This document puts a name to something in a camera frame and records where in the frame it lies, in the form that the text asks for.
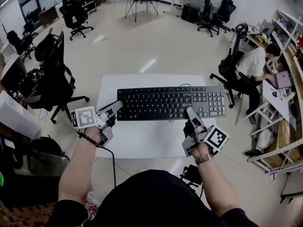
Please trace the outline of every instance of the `floor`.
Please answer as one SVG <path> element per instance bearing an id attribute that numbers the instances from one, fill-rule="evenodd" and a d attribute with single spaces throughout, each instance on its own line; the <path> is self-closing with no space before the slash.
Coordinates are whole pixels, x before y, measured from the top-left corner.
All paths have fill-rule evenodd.
<path id="1" fill-rule="evenodd" d="M 69 109 L 97 105 L 99 85 L 102 76 L 106 74 L 139 73 L 151 60 L 156 62 L 144 73 L 153 74 L 190 74 L 203 75 L 206 84 L 219 85 L 215 79 L 210 80 L 211 73 L 218 73 L 218 64 L 230 47 L 231 34 L 214 34 L 211 38 L 206 31 L 197 32 L 197 26 L 170 14 L 168 5 L 159 4 L 159 15 L 154 10 L 144 11 L 145 5 L 138 5 L 138 22 L 134 22 L 132 14 L 124 18 L 126 0 L 115 4 L 102 4 L 97 12 L 89 15 L 89 26 L 93 31 L 85 32 L 69 40 L 70 29 L 66 28 L 63 20 L 58 20 L 53 27 L 53 34 L 61 31 L 65 34 L 65 64 L 76 79 L 74 96 L 88 96 L 90 101 L 78 101 L 69 104 Z M 41 30 L 34 39 L 38 44 L 47 34 L 48 28 Z M 37 66 L 33 58 L 26 60 L 27 70 Z M 243 112 L 247 109 L 247 97 L 244 99 Z M 264 170 L 253 163 L 247 163 L 243 154 L 250 150 L 249 133 L 252 125 L 246 121 L 235 125 L 239 99 L 235 108 L 228 110 L 226 118 L 217 119 L 219 127 L 230 134 L 226 147 L 215 159 L 225 176 L 231 181 L 239 193 L 241 205 L 248 217 L 262 227 L 290 227 L 300 216 L 303 206 L 302 198 L 294 199 L 288 205 L 287 201 L 280 203 L 280 194 L 285 183 L 286 175 L 278 175 L 275 181 L 264 174 Z M 35 110 L 40 119 L 46 115 L 43 109 Z M 43 135 L 49 134 L 72 156 L 79 140 L 72 129 L 64 112 L 56 117 L 57 124 L 50 121 L 52 112 L 41 120 Z M 175 175 L 182 173 L 184 166 L 194 164 L 192 158 L 184 159 L 155 159 L 155 160 L 116 160 L 117 183 L 122 183 L 142 169 L 163 169 Z M 91 186 L 93 190 L 110 191 L 113 188 L 112 161 L 96 158 Z"/>

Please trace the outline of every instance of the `black keyboard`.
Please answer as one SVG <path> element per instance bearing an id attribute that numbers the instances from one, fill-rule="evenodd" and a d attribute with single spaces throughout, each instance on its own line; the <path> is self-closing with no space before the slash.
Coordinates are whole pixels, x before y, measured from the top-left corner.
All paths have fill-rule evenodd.
<path id="1" fill-rule="evenodd" d="M 204 118 L 226 117 L 223 87 L 153 87 L 119 89 L 123 107 L 118 121 L 185 119 L 185 108 L 192 106 Z"/>

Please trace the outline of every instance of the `black pants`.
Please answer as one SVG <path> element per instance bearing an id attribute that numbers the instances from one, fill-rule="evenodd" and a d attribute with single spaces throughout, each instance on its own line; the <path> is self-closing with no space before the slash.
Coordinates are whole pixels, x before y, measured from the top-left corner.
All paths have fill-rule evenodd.
<path id="1" fill-rule="evenodd" d="M 260 93 L 257 89 L 257 86 L 262 84 L 262 81 L 255 81 L 253 77 L 250 78 L 250 81 L 253 85 L 249 84 L 244 79 L 240 79 L 234 83 L 235 87 L 238 88 L 239 92 L 242 94 L 246 94 L 250 97 L 250 107 L 246 111 L 247 115 L 255 111 L 260 104 Z"/>

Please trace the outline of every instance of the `black shirt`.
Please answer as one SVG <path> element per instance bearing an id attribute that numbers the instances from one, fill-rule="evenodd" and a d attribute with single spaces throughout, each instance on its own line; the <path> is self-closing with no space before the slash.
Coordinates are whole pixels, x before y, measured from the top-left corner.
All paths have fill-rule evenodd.
<path id="1" fill-rule="evenodd" d="M 78 202 L 59 201 L 46 226 L 80 226 L 88 218 Z M 257 227 L 241 209 L 221 218 L 212 213 L 185 182 L 166 172 L 138 173 L 113 189 L 100 205 L 96 217 L 85 226 L 198 224 L 204 227 Z"/>

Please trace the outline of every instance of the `person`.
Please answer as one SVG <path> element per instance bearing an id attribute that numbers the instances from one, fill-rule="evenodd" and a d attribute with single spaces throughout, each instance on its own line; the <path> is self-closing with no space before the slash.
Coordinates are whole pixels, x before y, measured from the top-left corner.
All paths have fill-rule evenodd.
<path id="1" fill-rule="evenodd" d="M 266 59 L 274 60 L 275 57 L 280 56 L 281 50 L 276 44 L 270 44 L 266 49 L 257 48 L 253 51 L 246 53 L 243 58 L 236 65 L 237 82 L 235 86 L 241 88 L 241 93 L 247 94 L 250 97 L 249 108 L 246 114 L 249 115 L 255 111 L 260 104 L 260 93 L 256 86 L 260 85 L 263 80 L 269 80 L 273 83 L 273 77 L 271 74 L 263 74 L 263 68 L 271 72 L 271 68 L 266 64 Z M 251 83 L 247 83 L 239 76 L 239 72 L 242 72 L 247 76 Z M 256 124 L 255 115 L 249 117 L 252 124 Z"/>
<path id="2" fill-rule="evenodd" d="M 92 127 L 84 133 L 100 143 L 98 131 L 98 128 Z M 88 218 L 84 204 L 95 152 L 95 145 L 80 139 L 60 179 L 58 202 L 46 223 L 47 227 L 82 226 Z M 204 143 L 192 152 L 194 158 L 207 154 L 209 148 Z M 161 222 L 169 222 L 169 225 L 183 222 L 205 227 L 257 227 L 241 209 L 236 190 L 223 176 L 214 159 L 199 164 L 198 169 L 211 211 L 193 189 L 176 176 L 166 171 L 149 170 L 131 176 L 114 188 L 103 200 L 95 218 L 83 226 L 119 223 L 123 226 L 151 226 Z"/>

